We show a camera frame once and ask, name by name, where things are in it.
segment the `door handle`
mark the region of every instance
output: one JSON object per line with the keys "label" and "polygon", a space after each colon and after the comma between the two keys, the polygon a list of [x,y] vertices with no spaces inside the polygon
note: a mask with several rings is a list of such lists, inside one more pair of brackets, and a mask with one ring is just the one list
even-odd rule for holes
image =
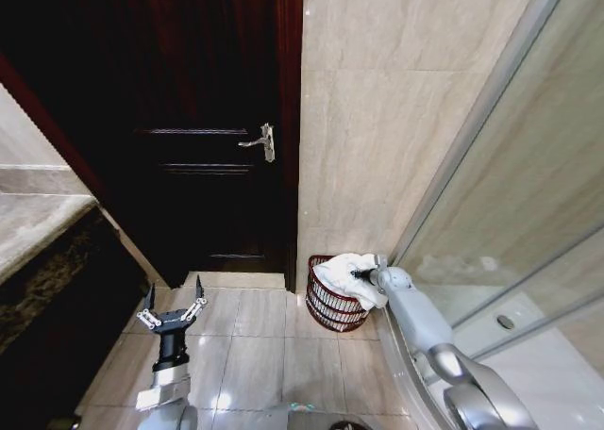
{"label": "door handle", "polygon": [[264,145],[264,159],[272,163],[275,161],[275,143],[273,141],[273,126],[270,124],[264,124],[260,127],[262,136],[255,141],[250,142],[238,142],[237,145],[240,147],[251,147],[252,145],[263,144]]}

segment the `floor drain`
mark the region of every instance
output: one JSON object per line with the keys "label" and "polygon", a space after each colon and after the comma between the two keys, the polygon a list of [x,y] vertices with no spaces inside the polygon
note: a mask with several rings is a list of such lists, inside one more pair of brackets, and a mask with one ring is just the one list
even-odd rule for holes
{"label": "floor drain", "polygon": [[499,326],[508,330],[512,330],[516,326],[513,324],[512,319],[506,315],[497,315],[497,323],[499,323]]}

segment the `glass shower door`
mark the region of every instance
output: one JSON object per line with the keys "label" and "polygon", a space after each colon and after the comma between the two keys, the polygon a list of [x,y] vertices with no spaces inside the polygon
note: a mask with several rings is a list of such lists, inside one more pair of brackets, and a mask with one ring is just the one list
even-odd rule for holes
{"label": "glass shower door", "polygon": [[604,0],[559,1],[399,264],[542,429],[604,429]]}

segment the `red wicker basket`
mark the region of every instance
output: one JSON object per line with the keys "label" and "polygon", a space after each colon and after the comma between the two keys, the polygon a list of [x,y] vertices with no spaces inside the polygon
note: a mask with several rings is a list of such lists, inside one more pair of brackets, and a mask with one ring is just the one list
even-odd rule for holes
{"label": "red wicker basket", "polygon": [[333,256],[309,258],[309,284],[306,287],[306,306],[314,319],[331,331],[345,333],[363,324],[369,311],[356,298],[342,296],[328,289],[316,276],[312,267]]}

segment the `dark marble cabinet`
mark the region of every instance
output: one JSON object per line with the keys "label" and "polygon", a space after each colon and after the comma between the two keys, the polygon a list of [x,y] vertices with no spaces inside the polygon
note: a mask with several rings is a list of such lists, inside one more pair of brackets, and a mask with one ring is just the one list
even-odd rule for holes
{"label": "dark marble cabinet", "polygon": [[73,413],[147,288],[97,206],[0,285],[3,428]]}

